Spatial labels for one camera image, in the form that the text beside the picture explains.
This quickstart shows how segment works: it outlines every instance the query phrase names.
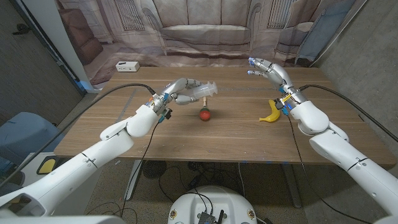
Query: yellow object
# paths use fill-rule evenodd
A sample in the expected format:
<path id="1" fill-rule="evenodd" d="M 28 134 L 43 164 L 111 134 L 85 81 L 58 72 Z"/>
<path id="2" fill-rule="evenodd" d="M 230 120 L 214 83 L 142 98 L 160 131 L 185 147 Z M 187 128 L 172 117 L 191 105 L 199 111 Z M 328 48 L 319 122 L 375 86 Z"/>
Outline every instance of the yellow object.
<path id="1" fill-rule="evenodd" d="M 292 96 L 292 95 L 290 95 L 290 94 L 289 94 L 289 95 L 287 95 L 287 96 L 285 96 L 285 98 L 283 98 L 283 99 L 282 99 L 282 102 L 284 102 L 284 103 L 285 103 L 285 102 L 286 102 L 286 100 L 288 100 L 288 99 L 289 99 L 291 96 Z"/>
<path id="2" fill-rule="evenodd" d="M 42 167 L 40 167 L 38 174 L 49 174 L 51 173 L 52 169 L 54 168 L 55 165 L 55 159 L 49 159 L 44 162 Z"/>
<path id="3" fill-rule="evenodd" d="M 271 115 L 266 118 L 260 118 L 260 121 L 274 122 L 279 118 L 280 111 L 275 106 L 274 100 L 268 100 L 269 106 L 271 106 Z"/>

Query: white power strip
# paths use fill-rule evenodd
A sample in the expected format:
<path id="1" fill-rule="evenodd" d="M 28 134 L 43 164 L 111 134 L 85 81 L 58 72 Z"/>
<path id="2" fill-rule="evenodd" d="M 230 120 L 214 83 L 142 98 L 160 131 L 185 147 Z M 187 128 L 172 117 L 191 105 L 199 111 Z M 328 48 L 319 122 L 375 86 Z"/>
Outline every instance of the white power strip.
<path id="1" fill-rule="evenodd" d="M 136 72 L 138 71 L 138 68 L 138 62 L 118 62 L 116 64 L 118 72 Z"/>

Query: floor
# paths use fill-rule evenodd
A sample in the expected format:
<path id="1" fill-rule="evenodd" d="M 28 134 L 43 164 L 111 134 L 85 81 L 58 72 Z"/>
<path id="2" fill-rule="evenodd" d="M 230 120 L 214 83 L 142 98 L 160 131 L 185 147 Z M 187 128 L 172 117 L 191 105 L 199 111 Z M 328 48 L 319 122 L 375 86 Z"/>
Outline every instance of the floor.
<path id="1" fill-rule="evenodd" d="M 65 125 L 95 96 L 95 94 L 86 95 L 60 126 Z M 184 186 L 187 186 L 198 174 L 189 170 L 186 162 L 167 162 L 167 167 L 172 166 L 180 168 Z M 237 164 L 232 163 L 221 164 L 221 168 L 230 171 L 235 178 L 238 174 L 236 166 Z M 120 161 L 115 159 L 106 164 L 91 195 L 86 213 L 99 215 L 116 212 L 118 209 L 115 204 L 101 204 L 115 202 L 122 206 L 122 197 L 131 168 L 132 161 L 124 159 Z M 339 167 L 305 166 L 305 168 L 312 188 L 331 206 L 369 222 L 375 222 L 386 216 L 384 210 Z M 243 164 L 241 170 L 247 199 L 260 218 L 268 218 L 273 223 L 358 223 L 323 204 L 309 187 L 301 166 L 294 166 L 303 202 L 303 208 L 299 209 L 292 206 L 280 165 Z M 161 177 L 162 187 L 173 200 L 186 192 L 178 178 L 177 169 L 170 169 Z M 224 178 L 224 181 L 218 184 L 241 192 L 240 184 L 228 179 Z M 214 183 L 201 180 L 199 184 Z M 137 213 L 137 220 L 132 210 L 126 210 L 123 219 L 126 223 L 166 223 L 171 205 L 172 202 L 161 192 L 158 180 L 141 175 L 132 200 L 126 203 L 126 208 L 132 208 Z"/>

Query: wire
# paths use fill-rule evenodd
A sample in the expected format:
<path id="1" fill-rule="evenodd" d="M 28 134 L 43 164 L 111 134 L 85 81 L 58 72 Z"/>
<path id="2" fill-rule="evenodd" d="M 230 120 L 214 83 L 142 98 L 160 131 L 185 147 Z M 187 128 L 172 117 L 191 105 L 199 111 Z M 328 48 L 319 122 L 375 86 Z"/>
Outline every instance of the wire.
<path id="1" fill-rule="evenodd" d="M 238 176 L 238 174 L 236 174 L 236 173 L 234 173 L 234 172 L 232 172 L 232 171 L 230 171 L 230 170 L 225 170 L 225 169 L 221 169 L 221 168 L 220 168 L 220 169 L 219 169 L 219 168 L 214 168 L 214 166 L 213 166 L 213 168 L 211 168 L 211 167 L 210 167 L 210 168 L 206 168 L 206 167 L 205 167 L 205 164 L 213 164 L 213 163 L 212 163 L 212 162 L 209 162 L 209 163 L 206 163 L 206 162 L 201 163 L 201 167 L 202 167 L 202 169 L 203 169 L 203 172 L 201 172 L 200 170 L 197 170 L 197 171 L 198 171 L 198 172 L 200 173 L 200 175 L 203 176 L 209 183 L 217 182 L 217 180 L 209 180 L 209 178 L 206 176 L 206 172 L 218 172 L 222 179 L 223 179 L 223 174 L 226 174 L 231 180 L 234 181 L 234 183 L 235 183 L 236 186 L 238 187 L 238 190 L 237 190 L 237 191 L 240 191 L 240 190 L 241 190 L 240 194 L 243 195 L 243 188 L 242 188 L 242 185 L 240 184 L 240 181 L 238 180 L 239 177 L 238 177 L 238 179 L 235 179 L 233 176 L 230 175 L 230 174 L 232 174 L 232 175 Z"/>
<path id="2" fill-rule="evenodd" d="M 345 97 L 344 95 L 342 95 L 341 93 L 336 92 L 335 90 L 331 90 L 329 88 L 326 88 L 324 86 L 320 86 L 320 85 L 304 85 L 301 86 L 299 89 L 300 91 L 305 90 L 308 87 L 315 87 L 315 88 L 319 88 L 322 90 L 326 90 L 329 91 L 330 93 L 333 93 L 339 97 L 341 97 L 342 99 L 344 99 L 345 101 L 347 101 L 348 103 L 350 103 L 351 105 L 353 105 L 357 110 L 359 110 L 363 115 L 365 115 L 367 118 L 369 118 L 375 125 L 377 125 L 379 128 L 381 128 L 386 134 L 388 134 L 390 137 L 393 138 L 393 140 L 395 140 L 396 142 L 398 142 L 398 138 L 397 136 L 395 136 L 394 134 L 392 134 L 387 128 L 385 128 L 381 123 L 379 123 L 378 121 L 376 121 L 376 119 L 374 119 L 372 116 L 370 116 L 367 112 L 365 112 L 362 108 L 360 108 L 357 104 L 355 104 L 354 102 L 352 102 L 349 98 Z"/>
<path id="3" fill-rule="evenodd" d="M 92 211 L 94 211 L 96 208 L 101 207 L 101 206 L 103 206 L 103 205 L 107 205 L 107 204 L 114 204 L 114 205 L 116 205 L 116 206 L 119 208 L 119 210 L 120 210 L 120 206 L 119 206 L 116 202 L 106 202 L 106 203 L 102 203 L 101 205 L 98 205 L 98 206 L 96 206 L 95 208 L 91 209 L 91 210 L 87 213 L 87 215 L 90 214 Z"/>
<path id="4" fill-rule="evenodd" d="M 51 144 L 51 142 L 53 142 L 60 134 L 62 134 L 64 132 L 64 130 L 66 130 L 71 124 L 73 124 L 73 122 L 76 119 L 78 119 L 86 110 L 88 110 L 94 104 L 99 102 L 99 100 L 104 98 L 106 95 L 112 93 L 113 91 L 119 90 L 121 88 L 129 87 L 129 86 L 143 86 L 143 87 L 147 88 L 152 95 L 156 94 L 156 92 L 151 87 L 149 87 L 147 85 L 144 85 L 144 84 L 141 84 L 141 83 L 129 83 L 129 84 L 125 84 L 125 85 L 119 85 L 119 86 L 117 86 L 115 88 L 112 88 L 112 89 L 108 90 L 106 93 L 104 93 L 103 95 L 99 96 L 97 99 L 93 100 L 84 110 L 82 110 L 71 121 L 69 121 L 69 123 L 64 128 L 62 128 L 52 139 L 50 139 L 47 143 L 44 144 L 44 146 L 42 146 L 32 156 L 30 156 L 25 162 L 23 162 L 9 177 L 7 177 L 6 180 L 1 182 L 0 183 L 0 189 L 6 183 L 8 183 L 19 171 L 21 171 L 28 163 L 30 163 L 34 158 L 36 158 L 36 156 L 38 156 L 47 146 L 49 146 L 49 144 Z"/>
<path id="5" fill-rule="evenodd" d="M 106 212 L 103 212 L 101 215 L 105 215 L 105 213 L 108 213 L 108 212 L 112 212 L 112 215 L 114 215 L 114 213 L 113 213 L 113 211 L 106 211 Z"/>
<path id="6" fill-rule="evenodd" d="M 242 181 L 242 188 L 243 188 L 243 197 L 246 198 L 246 193 L 244 191 L 244 184 L 243 184 L 243 179 L 242 179 L 242 174 L 241 174 L 241 163 L 238 163 L 238 169 L 239 169 L 239 176 L 241 177 L 241 181 Z"/>
<path id="7" fill-rule="evenodd" d="M 112 215 L 115 215 L 116 213 L 118 213 L 118 212 L 120 212 L 120 211 L 121 211 L 121 213 L 123 213 L 124 210 L 132 210 L 132 211 L 134 212 L 135 216 L 136 216 L 136 223 L 138 223 L 137 212 L 136 212 L 134 209 L 132 209 L 132 208 L 123 208 L 123 209 L 120 209 L 120 210 L 114 212 Z"/>
<path id="8" fill-rule="evenodd" d="M 205 212 L 207 213 L 207 206 L 206 206 L 206 203 L 205 203 L 205 201 L 204 201 L 204 199 L 201 197 L 201 195 L 199 194 L 199 192 L 198 192 L 198 190 L 197 190 L 197 188 L 196 187 L 194 187 L 194 189 L 195 189 L 195 191 L 197 192 L 197 194 L 199 195 L 199 197 L 200 197 L 200 199 L 201 199 L 201 201 L 205 204 Z"/>
<path id="9" fill-rule="evenodd" d="M 163 192 L 163 194 L 164 194 L 172 203 L 174 203 L 173 199 L 171 199 L 171 198 L 166 194 L 166 192 L 163 190 L 162 185 L 160 184 L 160 178 L 158 179 L 158 182 L 159 182 L 160 190 Z"/>
<path id="10" fill-rule="evenodd" d="M 205 198 L 207 198 L 207 200 L 209 200 L 210 205 L 211 205 L 210 215 L 213 214 L 213 203 L 211 202 L 211 200 L 210 200 L 206 195 L 199 194 L 199 193 L 195 193 L 195 192 L 187 192 L 187 193 L 185 193 L 185 194 L 183 194 L 183 195 L 186 195 L 186 194 L 197 194 L 197 195 L 199 195 L 199 196 L 204 196 Z"/>
<path id="11" fill-rule="evenodd" d="M 144 159 L 145 155 L 147 154 L 147 151 L 148 151 L 148 149 L 149 149 L 150 143 L 152 142 L 152 137 L 154 137 L 155 129 L 156 129 L 156 127 L 157 127 L 159 124 L 160 124 L 160 123 L 157 122 L 157 124 L 155 125 L 154 130 L 152 131 L 152 134 L 151 134 L 151 136 L 150 136 L 147 149 L 145 150 L 144 155 L 142 156 L 141 160 L 139 161 L 139 164 L 138 164 L 137 168 L 135 169 L 135 171 L 134 171 L 134 173 L 132 174 L 131 177 L 134 177 L 135 174 L 136 174 L 136 172 L 137 172 L 138 169 L 140 168 L 140 166 L 141 166 L 141 164 L 142 164 L 142 160 Z M 133 178 L 130 179 L 129 184 L 127 185 L 126 195 L 124 196 L 123 206 L 122 206 L 121 213 L 120 213 L 120 218 L 123 218 L 124 206 L 126 205 L 126 200 L 127 200 L 127 192 L 129 191 L 129 188 L 130 188 L 130 185 L 131 185 L 132 180 L 133 180 Z"/>
<path id="12" fill-rule="evenodd" d="M 169 168 L 167 168 L 167 169 L 165 170 L 165 172 L 163 173 L 163 175 L 166 173 L 166 171 L 167 171 L 168 169 L 171 169 L 171 168 L 177 168 L 177 169 L 178 169 L 178 173 L 180 174 L 180 181 L 181 181 L 181 184 L 184 186 L 184 189 L 185 189 L 185 190 L 188 190 L 188 188 L 186 188 L 185 184 L 182 182 L 181 170 L 180 170 L 179 167 L 177 167 L 177 166 L 169 167 Z M 159 188 L 160 188 L 160 190 L 163 192 L 163 194 L 164 194 L 172 203 L 174 203 L 173 199 L 171 199 L 171 198 L 166 194 L 166 192 L 163 190 L 162 184 L 160 183 L 160 178 L 162 178 L 163 175 L 161 175 L 161 176 L 159 177 L 159 179 L 158 179 Z"/>
<path id="13" fill-rule="evenodd" d="M 293 134 L 293 138 L 294 138 L 294 143 L 295 143 L 295 145 L 296 145 L 296 149 L 297 149 L 297 152 L 298 152 L 298 156 L 299 156 L 299 158 L 300 158 L 301 166 L 303 167 L 305 179 L 307 180 L 307 184 L 308 184 L 308 186 L 310 186 L 310 188 L 311 188 L 311 190 L 313 191 L 313 193 L 314 193 L 325 205 L 327 205 L 327 206 L 328 206 L 329 208 L 331 208 L 333 211 L 335 211 L 335 212 L 337 212 L 337 213 L 340 213 L 340 214 L 342 214 L 342 215 L 345 215 L 345 216 L 347 216 L 348 218 L 352 218 L 352 219 L 354 219 L 354 220 L 357 220 L 357 221 L 360 221 L 360 222 L 363 222 L 363 223 L 371 224 L 370 222 L 364 221 L 364 220 L 359 219 L 359 218 L 352 217 L 351 215 L 347 215 L 347 214 L 345 214 L 344 212 L 341 212 L 341 211 L 339 211 L 339 210 L 333 208 L 333 207 L 332 207 L 331 205 L 329 205 L 323 198 L 321 198 L 321 196 L 319 196 L 319 194 L 318 194 L 318 193 L 315 191 L 315 189 L 311 186 L 310 181 L 309 181 L 309 179 L 308 179 L 307 172 L 305 171 L 305 168 L 304 168 L 304 163 L 303 163 L 303 159 L 301 158 L 301 153 L 300 153 L 300 150 L 299 150 L 299 146 L 297 145 L 297 141 L 296 141 L 296 137 L 295 137 L 295 134 L 294 134 L 294 129 L 293 129 L 292 120 L 290 119 L 289 116 L 287 116 L 287 118 L 289 119 L 290 127 L 292 128 L 292 134 Z"/>
<path id="14" fill-rule="evenodd" d="M 177 167 L 177 166 L 171 166 L 171 167 L 167 168 L 167 169 L 164 171 L 164 173 L 162 174 L 162 176 L 166 173 L 166 171 L 167 171 L 168 169 L 171 169 L 171 168 L 176 168 L 176 169 L 178 169 L 178 173 L 180 174 L 180 181 L 181 181 L 181 184 L 182 184 L 182 186 L 184 187 L 185 190 L 188 190 L 188 187 L 186 187 L 185 184 L 182 182 L 182 175 L 181 175 L 181 170 L 180 170 L 179 167 Z"/>
<path id="15" fill-rule="evenodd" d="M 265 221 L 261 220 L 259 217 L 256 216 L 256 218 L 257 218 L 257 220 L 259 220 L 260 222 L 262 222 L 262 223 L 264 223 L 264 224 L 268 224 L 268 223 L 266 223 Z"/>

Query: black cable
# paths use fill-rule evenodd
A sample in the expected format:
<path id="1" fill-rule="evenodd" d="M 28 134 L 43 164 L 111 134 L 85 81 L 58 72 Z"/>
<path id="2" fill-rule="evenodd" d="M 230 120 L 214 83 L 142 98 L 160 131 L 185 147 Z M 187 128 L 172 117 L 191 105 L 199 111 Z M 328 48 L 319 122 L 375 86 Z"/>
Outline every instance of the black cable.
<path id="1" fill-rule="evenodd" d="M 179 172 L 179 174 L 180 174 L 181 184 L 184 186 L 184 188 L 185 188 L 186 190 L 188 190 L 188 189 L 185 187 L 184 183 L 182 182 L 182 177 L 181 177 L 181 170 L 180 170 L 180 168 L 177 167 L 177 166 L 172 166 L 172 167 L 167 168 L 166 170 L 171 169 L 171 168 L 177 168 L 177 169 L 178 169 L 178 172 Z M 172 203 L 174 203 L 174 200 L 171 199 L 171 198 L 166 194 L 166 192 L 163 190 L 162 184 L 160 183 L 160 178 L 161 178 L 161 177 L 162 177 L 162 176 L 160 176 L 159 179 L 158 179 L 158 181 L 159 181 L 159 188 L 160 188 L 160 190 L 163 192 L 163 194 L 164 194 Z M 190 193 L 190 194 L 197 194 L 197 195 L 199 195 L 201 201 L 205 204 L 205 212 L 207 213 L 206 202 L 205 202 L 204 199 L 201 197 L 201 194 L 199 194 L 199 192 L 198 192 L 198 190 L 196 189 L 196 187 L 194 187 L 194 189 L 195 189 L 196 193 L 193 193 L 193 192 L 189 192 L 189 193 Z"/>
<path id="2" fill-rule="evenodd" d="M 203 172 L 201 172 L 200 170 L 198 170 L 198 172 L 201 174 L 201 176 L 203 176 L 209 183 L 214 183 L 212 180 L 209 180 L 208 178 L 207 178 L 207 176 L 205 175 L 205 173 L 206 172 L 216 172 L 216 171 L 218 171 L 218 172 L 220 172 L 220 174 L 222 174 L 223 172 L 230 178 L 230 179 L 232 179 L 234 182 L 235 182 L 235 184 L 236 184 L 236 186 L 238 187 L 238 191 L 240 190 L 241 192 L 240 192 L 240 194 L 241 195 L 243 195 L 243 188 L 242 188 L 242 185 L 241 185 L 241 183 L 240 183 L 240 181 L 238 180 L 239 179 L 239 176 L 236 174 L 236 173 L 234 173 L 234 172 L 232 172 L 232 171 L 230 171 L 230 170 L 225 170 L 225 169 L 218 169 L 218 168 L 216 168 L 215 170 L 213 169 L 213 168 L 206 168 L 204 165 L 205 165 L 206 163 L 203 163 L 202 164 L 202 168 L 203 168 Z"/>
<path id="3" fill-rule="evenodd" d="M 357 104 L 355 104 L 354 102 L 352 102 L 349 98 L 345 97 L 344 95 L 342 95 L 341 93 L 336 92 L 335 90 L 331 90 L 329 88 L 326 88 L 324 86 L 320 86 L 320 85 L 304 85 L 301 86 L 299 89 L 300 91 L 305 90 L 308 87 L 315 87 L 315 88 L 319 88 L 322 90 L 326 90 L 329 91 L 330 93 L 333 93 L 339 97 L 341 97 L 342 99 L 344 99 L 345 101 L 347 101 L 348 103 L 350 103 L 351 105 L 353 105 L 357 110 L 359 110 L 363 115 L 365 115 L 367 118 L 369 118 L 374 124 L 376 124 L 379 128 L 381 128 L 386 134 L 388 134 L 390 137 L 393 138 L 393 140 L 395 140 L 396 142 L 398 142 L 398 138 L 397 136 L 395 136 L 394 134 L 392 134 L 387 128 L 385 128 L 381 123 L 379 123 L 378 121 L 376 121 L 372 116 L 370 116 L 367 112 L 365 112 L 362 108 L 360 108 Z"/>
<path id="4" fill-rule="evenodd" d="M 51 142 L 53 142 L 61 133 L 64 132 L 64 130 L 66 130 L 71 124 L 73 124 L 73 122 L 78 119 L 86 110 L 88 110 L 90 107 L 92 107 L 94 104 L 96 104 L 97 102 L 99 102 L 99 100 L 101 100 L 102 98 L 104 98 L 106 95 L 112 93 L 115 90 L 124 88 L 124 87 L 129 87 L 129 86 L 143 86 L 145 88 L 147 88 L 149 90 L 149 92 L 154 95 L 156 94 L 156 92 L 149 86 L 141 84 L 141 83 L 129 83 L 129 84 L 125 84 L 125 85 L 119 85 L 115 88 L 110 89 L 109 91 L 107 91 L 106 93 L 104 93 L 103 95 L 99 96 L 97 99 L 93 100 L 84 110 L 82 110 L 78 115 L 76 115 L 71 121 L 69 121 L 69 123 L 62 128 L 52 139 L 50 139 L 47 143 L 45 143 L 45 145 L 43 147 L 41 147 L 39 150 L 37 150 L 32 156 L 30 156 L 25 162 L 23 162 L 9 177 L 7 177 L 6 180 L 4 180 L 3 182 L 0 183 L 0 189 L 6 184 L 8 183 L 19 171 L 21 171 L 28 163 L 30 163 L 34 158 L 36 158 L 36 156 L 38 156 L 47 146 L 49 146 L 49 144 L 51 144 Z"/>
<path id="5" fill-rule="evenodd" d="M 194 189 L 195 189 L 195 191 L 197 192 L 197 194 L 199 195 L 199 197 L 200 197 L 200 199 L 201 199 L 201 201 L 205 204 L 205 212 L 207 213 L 207 206 L 206 206 L 206 202 L 204 201 L 204 199 L 200 196 L 200 194 L 199 194 L 199 192 L 198 192 L 198 190 L 197 190 L 197 188 L 196 187 L 194 187 Z"/>
<path id="6" fill-rule="evenodd" d="M 217 169 L 217 168 L 216 168 L 216 163 L 215 163 L 215 162 L 213 162 L 213 163 L 211 163 L 211 164 L 213 165 L 213 168 L 207 168 L 207 167 L 205 167 L 204 164 L 202 164 L 201 167 L 202 167 L 202 169 L 203 169 L 203 172 L 200 172 L 200 170 L 198 170 L 198 171 L 199 171 L 199 173 L 200 173 L 202 176 L 204 176 L 204 178 L 205 178 L 209 183 L 217 183 L 217 184 L 221 185 L 221 183 L 224 182 L 223 173 L 222 173 L 221 169 Z M 211 176 L 210 180 L 209 180 L 209 178 L 207 178 L 207 176 L 205 175 L 206 172 L 211 172 L 212 176 Z"/>
<path id="7" fill-rule="evenodd" d="M 134 209 L 132 209 L 132 208 L 123 208 L 123 209 L 120 209 L 120 210 L 114 212 L 112 215 L 115 215 L 116 213 L 118 213 L 118 212 L 120 212 L 120 211 L 121 211 L 121 213 L 123 213 L 124 210 L 132 210 L 132 211 L 134 212 L 134 214 L 135 214 L 135 216 L 136 216 L 136 224 L 137 224 L 137 223 L 138 223 L 137 212 L 136 212 Z"/>
<path id="8" fill-rule="evenodd" d="M 340 213 L 340 214 L 342 214 L 342 215 L 345 215 L 345 216 L 347 216 L 348 218 L 352 218 L 352 219 L 354 219 L 354 220 L 357 220 L 357 221 L 360 221 L 360 222 L 363 222 L 363 223 L 371 224 L 370 222 L 364 221 L 364 220 L 359 219 L 359 218 L 352 217 L 351 215 L 347 215 L 347 214 L 345 214 L 344 212 L 341 212 L 341 211 L 339 211 L 339 210 L 333 208 L 333 207 L 332 207 L 331 205 L 329 205 L 323 198 L 321 198 L 321 196 L 319 196 L 319 194 L 318 194 L 318 193 L 315 191 L 315 189 L 311 186 L 310 180 L 309 180 L 308 175 L 307 175 L 307 172 L 305 171 L 305 168 L 304 168 L 304 163 L 303 163 L 303 159 L 301 158 L 301 153 L 300 153 L 300 150 L 299 150 L 299 146 L 297 145 L 297 141 L 296 141 L 296 137 L 295 137 L 295 134 L 294 134 L 294 129 L 293 129 L 292 120 L 290 120 L 290 117 L 289 117 L 289 116 L 287 116 L 287 118 L 289 119 L 290 127 L 292 128 L 292 134 L 293 134 L 293 138 L 294 138 L 294 143 L 295 143 L 296 148 L 297 148 L 298 156 L 300 157 L 300 162 L 301 162 L 301 166 L 303 167 L 305 179 L 307 180 L 307 184 L 308 184 L 308 186 L 310 186 L 312 192 L 313 192 L 325 205 L 327 205 L 327 206 L 328 206 L 329 208 L 331 208 L 333 211 L 338 212 L 338 213 Z"/>
<path id="9" fill-rule="evenodd" d="M 113 211 L 106 211 L 106 212 L 103 212 L 101 215 L 105 215 L 105 213 L 108 213 L 108 212 L 112 212 L 112 215 L 114 215 L 114 212 Z"/>
<path id="10" fill-rule="evenodd" d="M 95 208 L 91 209 L 91 210 L 87 213 L 87 215 L 90 214 L 92 211 L 94 211 L 96 208 L 101 207 L 101 206 L 103 206 L 103 205 L 110 204 L 110 203 L 116 205 L 116 206 L 119 208 L 119 210 L 120 210 L 120 206 L 119 206 L 116 202 L 106 202 L 106 203 L 102 203 L 101 205 L 98 205 L 98 206 L 96 206 Z"/>
<path id="11" fill-rule="evenodd" d="M 160 123 L 157 122 L 157 124 L 155 125 L 154 130 L 152 131 L 152 134 L 151 134 L 151 136 L 150 136 L 147 149 L 145 150 L 144 155 L 143 155 L 142 158 L 141 158 L 141 161 L 139 161 L 139 164 L 138 164 L 137 168 L 135 169 L 135 171 L 134 171 L 134 173 L 132 174 L 131 177 L 134 177 L 135 174 L 136 174 L 136 172 L 137 172 L 138 169 L 140 168 L 140 166 L 141 166 L 141 164 L 142 164 L 142 160 L 144 159 L 145 155 L 147 154 L 147 151 L 148 151 L 148 149 L 149 149 L 150 143 L 152 142 L 152 137 L 154 137 L 155 129 L 156 129 L 156 127 L 157 127 L 159 124 L 160 124 Z M 123 202 L 123 206 L 122 206 L 122 209 L 121 209 L 120 218 L 123 218 L 124 206 L 126 205 L 126 200 L 127 200 L 127 192 L 129 191 L 129 188 L 130 188 L 130 185 L 131 185 L 132 180 L 133 180 L 133 178 L 130 179 L 129 184 L 127 185 L 126 196 L 124 196 L 124 202 Z"/>
<path id="12" fill-rule="evenodd" d="M 180 181 L 181 181 L 181 184 L 182 184 L 182 186 L 184 187 L 185 190 L 188 190 L 188 187 L 186 187 L 185 184 L 184 184 L 183 181 L 182 181 L 181 170 L 180 170 L 179 167 L 177 167 L 177 166 L 171 166 L 171 167 L 167 168 L 167 169 L 164 171 L 164 173 L 162 174 L 162 176 L 166 173 L 167 170 L 169 170 L 169 169 L 171 169 L 171 168 L 176 168 L 176 169 L 178 169 L 178 173 L 180 174 Z"/>
<path id="13" fill-rule="evenodd" d="M 163 192 L 163 194 L 164 194 L 172 203 L 174 203 L 173 199 L 171 199 L 171 198 L 166 194 L 166 192 L 163 190 L 162 185 L 160 184 L 160 178 L 158 179 L 158 182 L 159 182 L 160 190 Z"/>
<path id="14" fill-rule="evenodd" d="M 207 200 L 209 200 L 209 202 L 210 202 L 210 205 L 211 205 L 211 211 L 210 211 L 210 215 L 212 215 L 213 214 L 213 203 L 211 202 L 211 200 L 206 196 L 206 195 L 203 195 L 203 194 L 199 194 L 199 193 L 195 193 L 195 192 L 187 192 L 187 193 L 185 193 L 185 194 L 183 194 L 183 195 L 186 195 L 186 194 L 196 194 L 196 195 L 199 195 L 199 196 L 204 196 L 205 198 L 207 198 Z"/>

